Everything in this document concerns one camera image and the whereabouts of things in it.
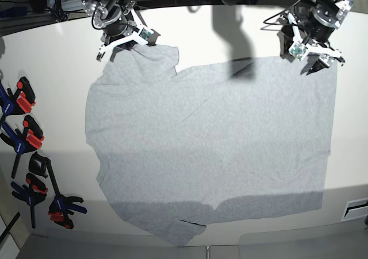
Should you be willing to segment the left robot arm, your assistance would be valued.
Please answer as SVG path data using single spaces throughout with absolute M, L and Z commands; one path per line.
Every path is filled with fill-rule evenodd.
M 282 18 L 283 56 L 306 61 L 302 74 L 310 75 L 345 63 L 340 50 L 331 47 L 329 38 L 338 30 L 354 0 L 300 0 Z

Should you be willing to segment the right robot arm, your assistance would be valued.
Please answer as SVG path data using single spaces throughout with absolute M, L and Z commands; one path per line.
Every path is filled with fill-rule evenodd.
M 91 25 L 102 31 L 97 54 L 101 61 L 105 53 L 115 47 L 130 50 L 135 45 L 149 44 L 154 31 L 147 27 L 135 11 L 131 0 L 81 0 L 85 13 L 91 17 Z

